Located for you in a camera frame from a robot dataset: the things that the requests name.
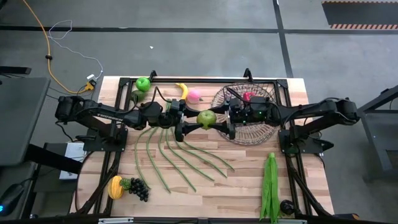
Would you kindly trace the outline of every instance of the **banana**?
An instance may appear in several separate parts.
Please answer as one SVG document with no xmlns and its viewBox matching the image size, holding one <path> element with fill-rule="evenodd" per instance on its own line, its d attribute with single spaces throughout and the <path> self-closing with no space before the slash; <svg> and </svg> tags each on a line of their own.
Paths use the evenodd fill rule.
<svg viewBox="0 0 398 224">
<path fill-rule="evenodd" d="M 188 95 L 188 87 L 184 83 L 176 83 L 182 89 L 181 100 L 186 100 Z"/>
</svg>

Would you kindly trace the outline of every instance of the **wooden table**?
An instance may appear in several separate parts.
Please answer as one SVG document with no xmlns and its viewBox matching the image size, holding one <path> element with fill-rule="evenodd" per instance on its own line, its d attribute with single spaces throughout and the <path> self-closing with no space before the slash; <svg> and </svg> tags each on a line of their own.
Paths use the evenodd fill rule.
<svg viewBox="0 0 398 224">
<path fill-rule="evenodd" d="M 120 77 L 104 77 L 98 102 L 114 106 L 119 78 Z M 290 78 L 287 80 L 292 105 L 307 104 L 308 98 L 303 79 Z M 173 83 L 156 83 L 156 85 L 166 98 L 179 99 L 181 96 L 181 89 Z M 199 105 L 190 106 L 198 110 L 209 108 L 210 102 L 216 92 L 224 85 L 225 84 L 222 83 L 187 84 L 189 88 L 200 89 L 203 95 L 202 98 L 204 99 Z M 152 95 L 147 96 L 146 100 L 150 100 L 150 98 L 152 98 Z M 155 101 L 163 103 L 159 95 L 157 95 Z M 303 121 L 296 120 L 296 123 L 302 124 Z M 119 175 L 122 177 L 138 177 L 136 164 L 134 162 L 134 143 L 139 133 L 140 131 L 129 129 L 126 150 L 122 154 L 119 166 Z M 164 148 L 166 154 L 179 168 L 181 168 L 184 174 L 197 188 L 197 191 L 194 192 L 159 152 L 157 145 L 160 136 L 159 129 L 150 140 L 149 149 L 154 157 L 156 165 L 172 191 L 171 194 L 164 189 L 164 186 L 155 173 L 147 156 L 146 141 L 148 135 L 149 133 L 145 134 L 139 140 L 137 150 L 139 165 L 144 177 L 152 188 L 149 201 L 147 203 L 141 202 L 136 195 L 130 195 L 125 192 L 121 199 L 114 201 L 112 216 L 258 218 L 261 209 L 261 187 L 264 176 L 264 161 L 267 159 L 267 155 L 270 152 L 276 154 L 279 168 L 279 200 L 291 200 L 285 158 L 280 152 L 276 132 L 270 139 L 257 146 L 240 146 L 233 144 L 222 138 L 214 129 L 208 131 L 197 129 L 185 137 L 185 140 L 194 146 L 206 149 L 226 159 L 234 167 L 234 172 L 227 169 L 219 160 L 207 156 L 202 152 L 198 152 L 201 156 L 211 160 L 220 167 L 221 170 L 227 174 L 228 178 L 224 178 L 220 173 L 204 162 L 199 161 L 197 158 L 178 150 L 173 137 L 170 135 L 169 138 L 172 147 L 187 158 L 193 165 L 212 176 L 215 179 L 214 182 L 204 178 L 202 175 L 189 168 L 181 159 L 174 156 L 165 145 L 165 138 L 163 138 L 161 147 Z M 84 204 L 98 185 L 103 157 L 103 152 L 95 152 L 83 167 L 78 181 L 79 207 Z M 309 189 L 326 211 L 333 213 L 328 183 L 321 161 L 313 155 L 303 154 L 303 166 Z M 298 189 L 297 193 L 300 208 L 304 212 L 303 195 L 297 184 L 296 188 Z M 102 207 L 106 204 L 106 198 L 107 192 L 104 191 Z"/>
</svg>

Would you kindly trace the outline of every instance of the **white cable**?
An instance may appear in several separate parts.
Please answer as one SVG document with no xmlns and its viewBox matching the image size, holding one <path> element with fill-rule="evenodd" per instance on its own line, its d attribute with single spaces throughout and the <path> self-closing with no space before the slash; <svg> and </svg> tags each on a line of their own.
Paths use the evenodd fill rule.
<svg viewBox="0 0 398 224">
<path fill-rule="evenodd" d="M 51 30 L 52 30 L 55 26 L 57 26 L 58 24 L 63 23 L 63 22 L 70 22 L 70 28 L 69 28 L 69 30 L 68 30 L 61 38 L 52 37 L 52 35 L 51 35 Z M 82 53 L 76 52 L 76 51 L 74 51 L 74 50 L 71 50 L 69 47 L 62 46 L 60 43 L 58 43 L 58 42 L 56 41 L 56 40 L 62 40 L 62 39 L 64 39 L 64 38 L 67 36 L 67 34 L 72 30 L 72 23 L 73 23 L 73 22 L 72 22 L 72 20 L 70 20 L 70 19 L 69 19 L 69 20 L 65 20 L 65 21 L 57 22 L 57 23 L 56 23 L 54 26 L 52 26 L 51 29 L 49 30 L 49 36 L 48 36 L 48 38 L 51 39 L 52 41 L 54 41 L 58 46 L 60 46 L 60 47 L 63 48 L 63 49 L 68 49 L 70 52 L 75 53 L 75 54 L 79 54 L 79 55 L 82 56 L 83 58 L 96 60 L 96 61 L 98 62 L 98 65 L 101 67 L 101 71 L 100 71 L 99 75 L 98 75 L 97 77 L 95 77 L 96 79 L 99 79 L 99 78 L 102 76 L 102 73 L 104 72 L 104 71 L 103 71 L 104 68 L 102 67 L 101 62 L 100 62 L 97 58 L 84 56 Z"/>
</svg>

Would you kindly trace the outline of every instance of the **gray floor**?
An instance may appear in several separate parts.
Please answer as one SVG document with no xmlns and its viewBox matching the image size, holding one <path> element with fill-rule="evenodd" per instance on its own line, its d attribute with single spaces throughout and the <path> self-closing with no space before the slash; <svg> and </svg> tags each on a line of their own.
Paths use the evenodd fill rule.
<svg viewBox="0 0 398 224">
<path fill-rule="evenodd" d="M 30 1 L 45 26 L 72 19 L 74 26 L 276 28 L 271 0 L 36 0 Z M 329 29 L 317 0 L 279 0 L 286 29 Z M 9 1 L 0 24 L 36 26 L 21 1 Z M 310 102 L 328 96 L 350 97 L 358 107 L 398 83 L 396 35 L 287 35 L 293 74 L 304 78 Z M 277 34 L 85 33 L 72 32 L 62 44 L 97 57 L 104 75 L 207 75 L 240 77 L 246 67 L 255 77 L 286 77 Z M 28 66 L 32 77 L 47 77 L 46 45 L 41 32 L 0 31 L 0 63 Z M 66 86 L 79 89 L 99 72 L 52 43 L 53 72 Z M 55 82 L 52 87 L 62 90 Z M 57 92 L 49 90 L 52 96 Z M 57 102 L 48 98 L 32 138 L 34 144 L 65 142 L 54 125 Z M 68 124 L 67 132 L 85 128 Z M 326 174 L 335 213 L 357 213 L 362 219 L 398 222 L 398 184 L 362 180 L 375 158 L 369 155 L 361 123 L 335 126 L 324 139 L 335 143 L 325 153 Z M 54 215 L 56 205 L 49 212 Z M 59 205 L 59 214 L 65 206 Z"/>
</svg>

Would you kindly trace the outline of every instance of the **long green bean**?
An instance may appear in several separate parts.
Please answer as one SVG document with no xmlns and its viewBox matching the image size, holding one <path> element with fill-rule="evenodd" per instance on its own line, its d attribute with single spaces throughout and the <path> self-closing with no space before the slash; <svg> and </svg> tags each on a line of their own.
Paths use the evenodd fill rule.
<svg viewBox="0 0 398 224">
<path fill-rule="evenodd" d="M 198 159 L 200 159 L 200 160 L 202 160 L 202 161 L 204 161 L 204 162 L 207 162 L 209 165 L 211 165 L 212 167 L 214 167 L 222 176 L 224 176 L 225 178 L 227 178 L 227 176 L 223 173 L 223 171 L 221 171 L 220 168 L 218 168 L 218 166 L 214 165 L 214 163 L 212 163 L 211 161 L 209 161 L 209 160 L 203 158 L 202 156 L 199 156 L 198 154 L 196 154 L 196 153 L 194 153 L 194 152 L 191 152 L 191 151 L 189 151 L 189 150 L 184 149 L 184 148 L 180 145 L 180 143 L 177 142 L 174 133 L 173 133 L 172 135 L 173 135 L 173 137 L 174 137 L 174 141 L 175 141 L 176 145 L 177 145 L 181 150 L 183 150 L 184 152 L 189 153 L 189 154 L 195 156 L 196 158 L 198 158 Z"/>
<path fill-rule="evenodd" d="M 136 158 L 136 167 L 137 167 L 137 170 L 138 170 L 138 174 L 139 174 L 139 177 L 142 179 L 142 181 L 144 181 L 144 184 L 147 186 L 148 189 L 150 189 L 150 187 L 149 187 L 146 179 L 144 178 L 144 174 L 142 174 L 141 169 L 139 168 L 138 155 L 137 155 L 137 145 L 138 145 L 138 140 L 141 138 L 141 136 L 143 134 L 147 133 L 149 130 L 150 130 L 150 128 L 148 128 L 147 130 L 141 132 L 141 134 L 137 138 L 136 144 L 134 145 L 134 155 L 135 155 L 135 158 Z"/>
<path fill-rule="evenodd" d="M 166 184 L 166 181 L 163 179 L 162 173 L 160 172 L 160 170 L 157 168 L 154 159 L 152 158 L 150 152 L 149 152 L 149 141 L 151 139 L 151 137 L 155 134 L 155 132 L 157 131 L 157 128 L 154 128 L 154 130 L 150 133 L 148 140 L 147 140 L 147 154 L 149 157 L 150 162 L 152 163 L 152 166 L 155 168 L 157 175 L 159 176 L 160 180 L 162 181 L 164 187 L 166 188 L 166 190 L 171 193 L 171 190 L 169 189 L 169 186 Z"/>
<path fill-rule="evenodd" d="M 178 154 L 177 152 L 174 151 L 174 149 L 170 146 L 169 143 L 169 130 L 166 129 L 166 144 L 169 147 L 169 149 L 177 156 L 179 157 L 181 160 L 183 160 L 186 164 L 188 164 L 188 166 L 190 166 L 192 169 L 196 170 L 197 172 L 199 172 L 201 175 L 205 176 L 207 179 L 214 181 L 214 179 L 212 177 L 210 177 L 209 175 L 205 174 L 203 171 L 201 171 L 200 169 L 196 168 L 194 165 L 192 165 L 191 163 L 189 163 L 186 159 L 184 159 L 184 157 L 182 157 L 180 154 Z"/>
<path fill-rule="evenodd" d="M 161 142 L 162 142 L 162 137 L 163 137 L 163 131 L 164 129 L 162 129 L 162 132 L 160 133 L 160 138 L 159 138 L 159 142 L 157 143 L 157 147 L 159 148 L 160 153 L 167 159 L 167 161 L 169 163 L 171 163 L 174 168 L 181 174 L 181 176 L 185 179 L 185 181 L 189 184 L 189 186 L 191 186 L 191 188 L 196 192 L 197 189 L 195 188 L 195 186 L 193 186 L 193 184 L 189 181 L 188 177 L 180 170 L 180 168 L 178 168 L 173 161 L 170 160 L 170 158 L 164 153 L 162 147 L 160 146 Z"/>
<path fill-rule="evenodd" d="M 187 143 L 186 141 L 183 141 L 183 142 L 184 142 L 187 146 L 191 147 L 192 149 L 196 149 L 196 150 L 199 150 L 199 151 L 201 151 L 201 152 L 204 152 L 204 153 L 206 153 L 206 154 L 208 154 L 208 155 L 210 155 L 210 156 L 213 156 L 214 158 L 216 158 L 216 159 L 220 160 L 221 162 L 223 162 L 223 164 L 225 164 L 227 167 L 229 167 L 230 169 L 232 169 L 233 171 L 235 171 L 234 167 L 232 167 L 232 166 L 231 166 L 227 161 L 225 161 L 223 158 L 220 158 L 219 156 L 217 156 L 217 155 L 215 155 L 215 154 L 213 154 L 213 153 L 211 153 L 211 152 L 208 152 L 208 151 L 206 151 L 206 150 L 204 150 L 204 149 L 201 149 L 201 148 L 192 146 L 191 144 Z"/>
</svg>

